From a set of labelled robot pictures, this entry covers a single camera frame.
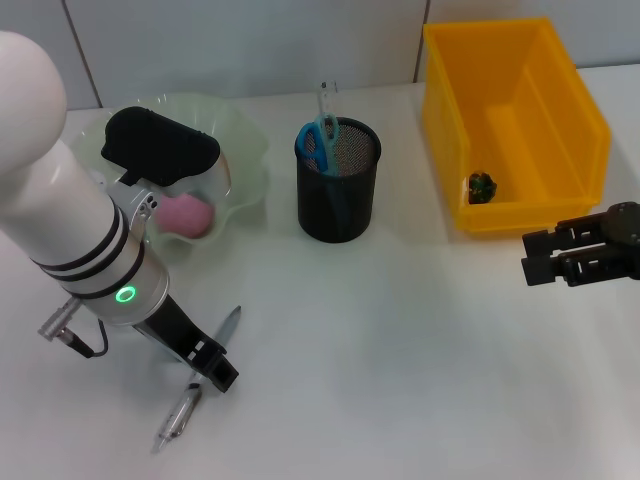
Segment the blue safety scissors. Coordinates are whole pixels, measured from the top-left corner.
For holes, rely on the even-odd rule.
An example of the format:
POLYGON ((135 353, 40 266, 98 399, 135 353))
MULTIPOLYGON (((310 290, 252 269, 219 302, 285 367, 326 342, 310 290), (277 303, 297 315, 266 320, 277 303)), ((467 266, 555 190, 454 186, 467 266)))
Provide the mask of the blue safety scissors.
MULTIPOLYGON (((295 146, 309 161, 313 161, 319 173, 332 178, 339 177, 335 145, 339 137, 339 122, 331 113, 321 113, 314 122, 305 124, 296 137, 295 146)), ((344 228, 348 223, 346 201, 333 181, 326 181, 336 226, 344 228)))

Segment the pale green wavy fruit plate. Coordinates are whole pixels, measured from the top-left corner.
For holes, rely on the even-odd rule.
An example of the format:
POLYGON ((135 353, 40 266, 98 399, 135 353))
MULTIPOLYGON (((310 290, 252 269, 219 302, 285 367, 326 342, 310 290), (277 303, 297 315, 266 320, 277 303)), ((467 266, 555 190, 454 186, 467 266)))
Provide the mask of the pale green wavy fruit plate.
POLYGON ((195 246, 210 244, 220 236, 233 214, 264 198, 268 186, 264 162, 268 140, 257 125, 231 102, 199 93, 171 93, 140 98, 133 104, 218 140, 230 172, 230 192, 227 195, 217 195, 215 185, 202 185, 194 193, 215 205, 214 223, 205 235, 190 239, 164 232, 157 226, 157 217, 152 216, 147 223, 147 238, 152 245, 175 245, 179 241, 195 246))

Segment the transparent plastic ruler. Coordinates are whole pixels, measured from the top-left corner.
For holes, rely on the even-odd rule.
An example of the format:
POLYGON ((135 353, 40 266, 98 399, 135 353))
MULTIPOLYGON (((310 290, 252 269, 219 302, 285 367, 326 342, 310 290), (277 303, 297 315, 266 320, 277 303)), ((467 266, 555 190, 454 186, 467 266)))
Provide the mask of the transparent plastic ruler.
POLYGON ((335 81, 323 81, 318 92, 319 116, 316 119, 323 148, 326 156, 327 167, 324 172, 331 176, 338 174, 335 157, 335 144, 339 136, 339 122, 335 116, 335 100, 338 93, 335 81))

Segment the green plastic wrapper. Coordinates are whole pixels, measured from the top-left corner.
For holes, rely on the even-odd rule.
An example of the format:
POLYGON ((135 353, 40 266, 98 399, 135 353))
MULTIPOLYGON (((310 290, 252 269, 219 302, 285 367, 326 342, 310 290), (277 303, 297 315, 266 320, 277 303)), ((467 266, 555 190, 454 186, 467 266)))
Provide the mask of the green plastic wrapper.
POLYGON ((468 180, 468 203, 471 205, 490 203, 497 192, 497 184, 484 171, 476 171, 468 180))

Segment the pink peach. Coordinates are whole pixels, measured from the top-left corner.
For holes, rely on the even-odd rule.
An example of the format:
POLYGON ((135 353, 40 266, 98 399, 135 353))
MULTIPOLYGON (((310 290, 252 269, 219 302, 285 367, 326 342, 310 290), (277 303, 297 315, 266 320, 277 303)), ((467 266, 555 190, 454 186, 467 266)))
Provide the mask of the pink peach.
POLYGON ((163 196, 154 218, 160 231, 196 239, 206 235, 213 227, 215 208, 189 194, 163 196))

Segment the yellow plastic storage bin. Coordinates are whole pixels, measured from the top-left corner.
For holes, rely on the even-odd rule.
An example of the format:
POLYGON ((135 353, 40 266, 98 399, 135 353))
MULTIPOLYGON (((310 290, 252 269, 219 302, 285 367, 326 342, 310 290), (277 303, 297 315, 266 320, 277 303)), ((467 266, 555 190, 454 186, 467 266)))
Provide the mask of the yellow plastic storage bin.
POLYGON ((540 229, 600 203, 611 131, 550 20, 427 24, 423 35, 423 128, 457 229, 540 229), (468 203, 476 171, 497 184, 490 203, 468 203))

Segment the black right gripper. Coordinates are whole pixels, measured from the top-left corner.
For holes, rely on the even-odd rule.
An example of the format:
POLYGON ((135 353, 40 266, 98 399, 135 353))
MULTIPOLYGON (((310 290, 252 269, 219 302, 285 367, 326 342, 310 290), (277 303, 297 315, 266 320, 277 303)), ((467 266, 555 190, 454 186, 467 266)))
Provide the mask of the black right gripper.
POLYGON ((553 231, 527 233, 522 240, 529 286, 557 277, 571 287, 626 277, 640 281, 639 203, 614 204, 599 214, 561 221, 553 231), (580 249, 600 244, 605 247, 580 249), (555 251, 567 252, 551 256, 555 251))

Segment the grey pen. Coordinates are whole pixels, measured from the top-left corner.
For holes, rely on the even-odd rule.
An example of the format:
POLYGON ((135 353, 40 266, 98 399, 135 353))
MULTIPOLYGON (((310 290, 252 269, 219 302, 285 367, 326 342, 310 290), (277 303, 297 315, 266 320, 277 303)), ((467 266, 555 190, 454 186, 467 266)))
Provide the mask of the grey pen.
MULTIPOLYGON (((242 307, 236 306, 222 322, 214 339, 226 347, 232 338, 242 315, 242 307)), ((202 397, 202 385, 205 377, 193 371, 188 379, 180 398, 171 408, 162 426, 157 432, 152 454, 158 454, 169 442, 179 437, 202 397)))

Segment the black mesh pen cup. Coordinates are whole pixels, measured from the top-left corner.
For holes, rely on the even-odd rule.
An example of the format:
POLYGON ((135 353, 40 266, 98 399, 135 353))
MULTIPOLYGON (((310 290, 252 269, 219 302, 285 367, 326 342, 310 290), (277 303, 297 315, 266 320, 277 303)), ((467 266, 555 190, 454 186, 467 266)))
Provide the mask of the black mesh pen cup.
POLYGON ((364 123, 339 117, 339 137, 335 145, 339 177, 319 173, 294 143, 297 168, 297 212, 301 228, 325 243, 345 243, 360 236, 369 226, 373 207, 376 171, 381 143, 364 123), (333 181, 344 195, 348 223, 336 226, 326 195, 326 181, 333 181))

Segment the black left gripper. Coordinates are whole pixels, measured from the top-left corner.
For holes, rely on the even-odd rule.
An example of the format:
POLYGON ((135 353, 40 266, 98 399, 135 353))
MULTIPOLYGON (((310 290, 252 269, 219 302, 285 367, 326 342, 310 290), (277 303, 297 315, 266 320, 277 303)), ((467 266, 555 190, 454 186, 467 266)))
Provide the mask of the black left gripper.
POLYGON ((239 375, 226 358, 226 349, 215 340, 205 341, 194 353, 201 331, 170 295, 133 328, 193 370, 188 381, 190 388, 208 380, 217 390, 226 393, 239 375))

